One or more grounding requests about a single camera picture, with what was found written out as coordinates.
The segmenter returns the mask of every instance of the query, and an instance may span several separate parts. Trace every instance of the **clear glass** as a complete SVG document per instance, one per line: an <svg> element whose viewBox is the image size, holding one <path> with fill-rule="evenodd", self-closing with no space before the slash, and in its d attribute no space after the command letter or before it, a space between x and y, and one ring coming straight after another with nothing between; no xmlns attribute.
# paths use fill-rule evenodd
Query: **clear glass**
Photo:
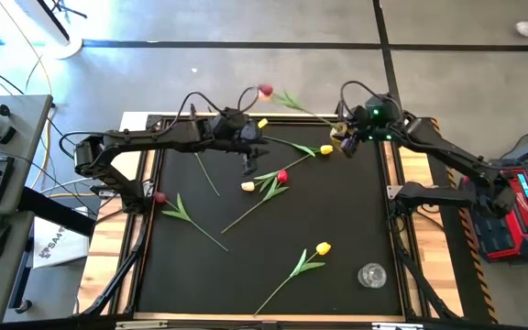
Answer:
<svg viewBox="0 0 528 330"><path fill-rule="evenodd" d="M381 288L386 283L386 270L380 264L371 262L359 270L357 280L367 288Z"/></svg>

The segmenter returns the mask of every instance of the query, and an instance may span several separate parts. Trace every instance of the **white paper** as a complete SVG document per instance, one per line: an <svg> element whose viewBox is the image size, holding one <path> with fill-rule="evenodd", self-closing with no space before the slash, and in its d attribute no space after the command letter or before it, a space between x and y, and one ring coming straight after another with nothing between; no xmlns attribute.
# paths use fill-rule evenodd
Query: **white paper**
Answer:
<svg viewBox="0 0 528 330"><path fill-rule="evenodd" d="M84 207L75 209L87 215ZM58 265L86 257L89 238L36 217L34 221L34 268Z"/></svg>

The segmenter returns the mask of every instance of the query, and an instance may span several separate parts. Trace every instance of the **black tabletop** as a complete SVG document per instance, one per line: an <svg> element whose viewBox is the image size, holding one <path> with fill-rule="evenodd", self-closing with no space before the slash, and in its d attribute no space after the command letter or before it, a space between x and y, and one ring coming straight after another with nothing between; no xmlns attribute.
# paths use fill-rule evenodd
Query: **black tabletop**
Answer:
<svg viewBox="0 0 528 330"><path fill-rule="evenodd" d="M268 125L266 134L315 148L328 143L326 126ZM335 151L289 169L288 191L220 234L264 196L243 192L241 182L305 155L276 142L264 148L270 154L258 160L258 171L249 178L241 176L240 156L201 154L221 197L193 154L166 152L159 189L173 202L179 193L191 219L230 252L191 224L157 212L138 311L253 314L292 272L303 250L311 256L326 241L331 251L313 260L325 266L291 279L261 314L402 314L382 169L372 143L360 145L353 159ZM358 270L369 262L387 271L381 289L367 289L357 280Z"/></svg>

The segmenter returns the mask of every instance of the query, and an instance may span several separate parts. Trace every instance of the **green leaf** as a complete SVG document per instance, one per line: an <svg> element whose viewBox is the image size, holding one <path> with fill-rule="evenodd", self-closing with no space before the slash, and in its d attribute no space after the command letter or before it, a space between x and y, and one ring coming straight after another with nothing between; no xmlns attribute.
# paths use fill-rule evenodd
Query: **green leaf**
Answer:
<svg viewBox="0 0 528 330"><path fill-rule="evenodd" d="M293 109L303 109L303 106L293 97L289 95L287 91L284 91L284 96L292 104Z"/></svg>
<svg viewBox="0 0 528 330"><path fill-rule="evenodd" d="M273 176L276 176L276 174L278 174L279 172L276 170L274 172L270 172L268 174L264 174L264 175L260 175L256 178L254 178L254 180L263 180L263 179L268 179L270 177L273 177Z"/></svg>
<svg viewBox="0 0 528 330"><path fill-rule="evenodd" d="M179 211L181 211L181 213L186 216L187 219L191 219L182 205L182 199L179 193L176 194L176 204L179 206Z"/></svg>
<svg viewBox="0 0 528 330"><path fill-rule="evenodd" d="M180 212L176 212L176 211L162 211L162 213L164 213L165 215L178 217L179 219L182 219L182 220L191 221L187 215L182 214Z"/></svg>
<svg viewBox="0 0 528 330"><path fill-rule="evenodd" d="M284 192L285 190L287 190L287 189L289 189L289 188L290 188L290 187L282 187L282 188L277 189L277 190L276 190L276 191L270 196L270 198L276 196L276 195L279 194L279 193Z"/></svg>
<svg viewBox="0 0 528 330"><path fill-rule="evenodd" d="M307 262L306 264L302 265L301 269L299 269L299 274L306 270L312 270L317 267L323 267L324 265L324 262Z"/></svg>
<svg viewBox="0 0 528 330"><path fill-rule="evenodd" d="M309 155L311 155L313 157L315 157L315 153L311 149L307 148L306 146L301 146L301 145L297 145L297 144L293 144L292 146L297 148L297 149L300 149L300 150L302 150L302 151L304 151L306 153L308 153Z"/></svg>
<svg viewBox="0 0 528 330"><path fill-rule="evenodd" d="M274 191L276 191L276 188L278 187L279 178L274 178L274 181L272 182L272 185L270 186L270 189L266 193L266 196L264 196L264 201L268 201L270 197L274 194Z"/></svg>
<svg viewBox="0 0 528 330"><path fill-rule="evenodd" d="M289 275L290 278L299 274L299 271L301 271L301 266L303 265L304 259L306 257L307 257L307 249L302 251L301 259L299 260L299 263L297 264L297 267L295 267L292 270L291 275Z"/></svg>
<svg viewBox="0 0 528 330"><path fill-rule="evenodd" d="M268 185L272 182L272 179L274 179L274 178L269 177L269 178L267 178L267 179L264 181L264 183L263 183L262 186L260 187L260 192L261 192L261 193L264 192L264 189L266 189L266 186L268 186Z"/></svg>

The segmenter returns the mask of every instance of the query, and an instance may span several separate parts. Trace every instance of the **desk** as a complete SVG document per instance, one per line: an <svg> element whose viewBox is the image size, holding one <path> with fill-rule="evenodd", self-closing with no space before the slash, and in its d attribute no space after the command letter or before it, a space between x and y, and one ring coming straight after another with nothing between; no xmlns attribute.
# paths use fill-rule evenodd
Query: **desk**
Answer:
<svg viewBox="0 0 528 330"><path fill-rule="evenodd" d="M122 125L120 129L128 128L130 130L145 129L147 117L149 113L124 113L122 118ZM395 183L397 181L396 171L391 153L390 145L384 144L386 150L386 160L389 163L390 181ZM113 165L119 169L128 179L134 179L138 168L138 160L140 153L131 152L122 154L114 160ZM150 152L147 156L144 166L141 168L144 171L143 178L149 178L151 164L154 160L154 152ZM404 178L407 181L416 181L422 184L433 184L433 179L430 170L430 162L424 154L413 153L409 150L401 150L401 165L403 169ZM115 199L100 211L100 216L112 213L115 209L121 207L121 202ZM432 214L436 221L441 222L439 214ZM94 299L101 293L105 285L109 282L111 277L116 272L116 266L119 260L119 251L124 241L124 234L126 232L125 214L116 215L108 221L103 222L95 228L92 244L90 247L89 258L85 266L82 276L81 288L79 290L79 300L81 306L89 306ZM130 242L136 240L138 235L140 218L137 217L134 222L134 230L132 230L133 238ZM412 220L412 231L416 235L418 245L418 255L423 267L423 274L426 279L433 285L435 291L445 301L447 306L456 314L464 315L464 309L469 302L460 301L458 293L456 275L450 252L446 240L446 234L438 229L436 226L430 224L427 220L422 219L419 215ZM124 280L122 290L119 295L117 304L117 311L120 313L127 306L127 299L130 293L131 286L131 272ZM420 297L416 284L410 274L407 273L407 280L409 282L409 292L411 295L412 308L416 314L421 314ZM208 315L208 319L229 319L230 315ZM291 315L292 320L307 319L311 317L303 317L299 315ZM185 319L191 317L188 314L165 314L165 313L136 313L137 319ZM245 320L255 319L270 319L271 315L263 315L253 318L252 316L242 316ZM384 316L360 316L358 321L398 321L402 317L392 316L385 318ZM339 315L326 316L321 319L324 321L339 321Z"/></svg>
<svg viewBox="0 0 528 330"><path fill-rule="evenodd" d="M0 96L0 104L9 106L11 111L9 117L0 115L1 129L12 126L16 130L7 144L0 144L0 152L18 156L14 161L13 171L0 203L0 218L3 216L11 224L5 251L0 258L1 322L10 301L14 280L17 278L15 287L17 290L13 291L12 298L21 298L25 289L29 268L25 267L28 253L24 254L24 250L34 214L50 221L60 219L64 221L61 225L66 224L68 228L71 228L77 220L76 223L82 224L80 232L85 235L91 233L94 222L24 186L31 166L29 162L33 160L36 153L40 135L52 105L52 97L50 95L6 95ZM12 300L11 305L18 307L17 300Z"/></svg>

